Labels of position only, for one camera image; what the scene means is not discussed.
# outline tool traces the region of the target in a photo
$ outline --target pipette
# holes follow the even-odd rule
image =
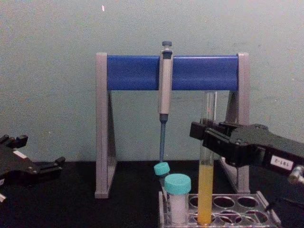
[[[170,107],[173,69],[173,57],[172,51],[170,50],[172,42],[164,41],[162,45],[164,47],[164,50],[161,51],[160,55],[160,74],[158,90],[158,113],[160,114],[161,122],[160,162],[163,162],[164,156],[165,132]]]

